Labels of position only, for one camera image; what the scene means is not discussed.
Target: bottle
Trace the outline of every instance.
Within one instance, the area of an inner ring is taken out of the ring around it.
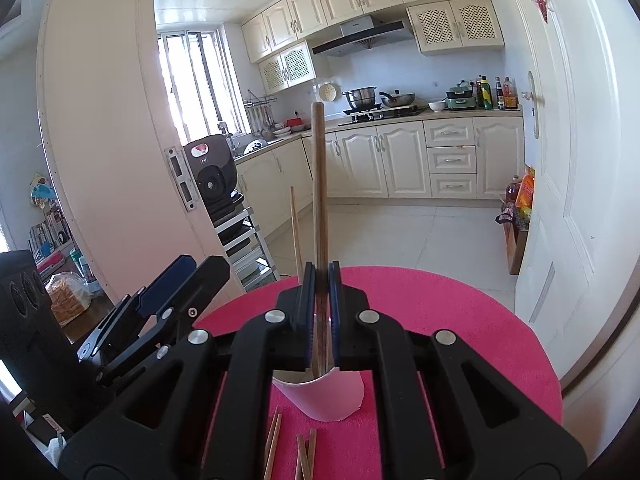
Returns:
[[[518,197],[518,192],[520,190],[520,177],[517,175],[513,175],[511,181],[512,182],[507,186],[506,196],[504,197],[504,201],[507,204],[515,204]]]
[[[494,101],[491,98],[491,86],[487,81],[486,76],[482,76],[482,105],[485,110],[493,110],[494,109]]]
[[[504,94],[500,85],[500,78],[495,78],[495,94],[498,98],[498,110],[504,110]]]
[[[476,101],[478,101],[478,108],[482,108],[484,106],[484,99],[482,98],[482,76],[478,76],[478,80],[476,81]]]
[[[504,93],[504,107],[507,110],[518,109],[518,97],[513,87],[513,83],[509,80],[509,77],[504,78],[504,85],[502,87]]]

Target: metal screw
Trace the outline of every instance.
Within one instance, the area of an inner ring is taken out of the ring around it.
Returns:
[[[284,312],[281,310],[270,310],[264,315],[264,319],[269,323],[280,323],[284,321],[285,316]]]
[[[156,352],[156,359],[162,359],[168,351],[169,351],[169,347],[167,345],[162,345],[158,349],[158,352]]]
[[[380,319],[380,314],[378,314],[375,310],[363,310],[360,314],[358,314],[358,317],[363,323],[377,323]]]
[[[436,334],[436,341],[441,345],[453,345],[456,342],[456,335],[451,330],[440,330]]]
[[[209,339],[209,332],[201,329],[194,330],[187,336],[187,339],[192,345],[201,345]]]

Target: bag of bread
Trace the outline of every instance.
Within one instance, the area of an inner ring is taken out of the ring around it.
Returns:
[[[65,326],[89,308],[91,292],[84,278],[75,272],[54,274],[46,286],[51,298],[51,311],[60,326]]]

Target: tile floor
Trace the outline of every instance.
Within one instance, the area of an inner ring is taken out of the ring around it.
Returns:
[[[493,208],[330,205],[329,258],[437,272],[481,289],[513,311],[517,276],[507,272],[504,232]],[[314,254],[313,215],[300,219],[303,261]],[[295,275],[293,237],[269,243],[280,273]]]

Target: pot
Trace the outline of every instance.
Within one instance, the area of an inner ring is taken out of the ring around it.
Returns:
[[[367,86],[365,88],[356,88],[355,90],[342,92],[342,95],[347,98],[349,106],[357,110],[358,108],[365,108],[376,104],[375,89],[375,86]]]
[[[387,108],[395,108],[398,106],[408,106],[415,101],[415,94],[401,94],[399,90],[391,95],[386,92],[380,92],[382,95],[382,104]]]

